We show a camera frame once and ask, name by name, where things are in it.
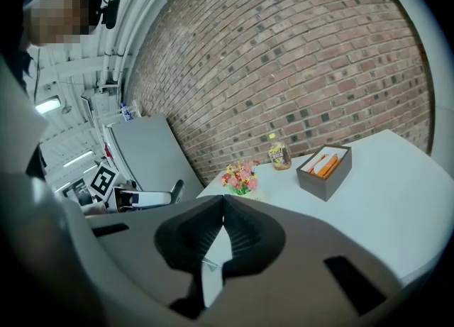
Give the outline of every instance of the ceiling light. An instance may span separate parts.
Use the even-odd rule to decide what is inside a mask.
[[[66,165],[63,165],[63,167],[67,167],[67,166],[71,165],[72,163],[77,162],[78,160],[81,160],[83,157],[91,155],[92,153],[93,153],[93,150],[90,150],[90,151],[84,153],[83,155],[80,155],[79,157],[69,161]]]
[[[85,170],[84,173],[90,172],[93,168],[98,167],[97,165],[94,165],[93,167],[90,167],[88,170]]]
[[[57,191],[55,191],[55,193],[61,191],[61,190],[64,189],[66,186],[69,186],[70,184],[71,184],[71,182],[65,183],[65,184],[62,185]]]
[[[35,106],[35,109],[38,113],[44,114],[53,109],[60,108],[61,105],[62,104],[60,103],[58,96],[53,96],[50,99],[44,101],[43,103]]]

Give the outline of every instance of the pink flower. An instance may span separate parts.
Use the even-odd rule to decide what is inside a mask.
[[[252,191],[253,189],[256,189],[257,188],[257,185],[258,185],[258,181],[256,178],[251,178],[249,183],[248,183],[248,188],[250,191]]]
[[[228,184],[235,187],[238,184],[238,180],[235,177],[229,179]]]
[[[243,181],[245,181],[245,180],[247,180],[248,178],[250,178],[250,173],[249,173],[249,172],[246,172],[246,171],[242,171],[242,172],[240,173],[240,178],[241,178]]]

